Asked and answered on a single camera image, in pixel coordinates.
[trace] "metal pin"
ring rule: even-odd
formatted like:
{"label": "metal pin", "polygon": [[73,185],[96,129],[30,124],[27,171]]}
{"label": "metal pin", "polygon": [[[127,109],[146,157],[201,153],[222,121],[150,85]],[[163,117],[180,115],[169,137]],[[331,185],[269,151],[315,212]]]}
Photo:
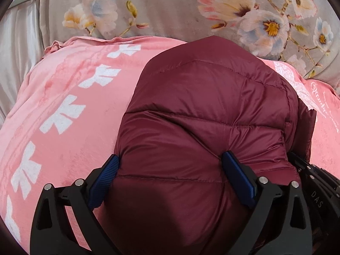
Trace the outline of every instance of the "metal pin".
{"label": "metal pin", "polygon": [[292,181],[292,186],[294,188],[298,188],[299,187],[299,183],[297,181]]}
{"label": "metal pin", "polygon": [[84,184],[84,180],[83,180],[82,178],[77,179],[77,180],[74,182],[74,184],[75,184],[76,186],[82,186],[82,185]]}
{"label": "metal pin", "polygon": [[262,184],[267,184],[268,183],[268,178],[266,178],[265,176],[261,176],[258,181]]}
{"label": "metal pin", "polygon": [[50,183],[48,183],[48,184],[46,184],[45,186],[44,186],[44,189],[46,190],[46,191],[48,191],[49,189],[51,189],[52,188],[52,184],[50,184]]}

